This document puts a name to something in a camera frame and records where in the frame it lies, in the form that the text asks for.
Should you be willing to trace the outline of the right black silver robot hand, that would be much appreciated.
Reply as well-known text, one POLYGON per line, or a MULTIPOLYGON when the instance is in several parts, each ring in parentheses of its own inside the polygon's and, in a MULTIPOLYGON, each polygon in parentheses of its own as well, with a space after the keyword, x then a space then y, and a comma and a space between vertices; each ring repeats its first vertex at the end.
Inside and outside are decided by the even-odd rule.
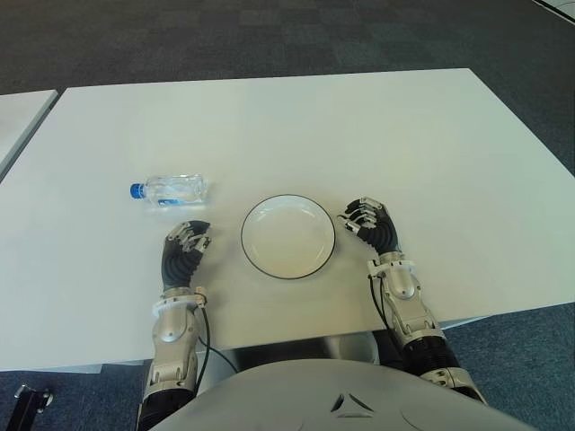
POLYGON ((369 197, 355 199, 337 219, 378 256, 401 250, 394 222, 382 202, 369 197))

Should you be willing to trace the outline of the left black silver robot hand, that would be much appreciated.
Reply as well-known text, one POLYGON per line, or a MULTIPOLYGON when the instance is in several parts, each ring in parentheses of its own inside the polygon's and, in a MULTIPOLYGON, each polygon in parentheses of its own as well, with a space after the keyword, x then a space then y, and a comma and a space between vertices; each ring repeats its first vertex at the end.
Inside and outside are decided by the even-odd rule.
POLYGON ((191 220, 176 225, 164 239, 161 276, 164 291, 187 287, 211 243, 210 223, 191 220))

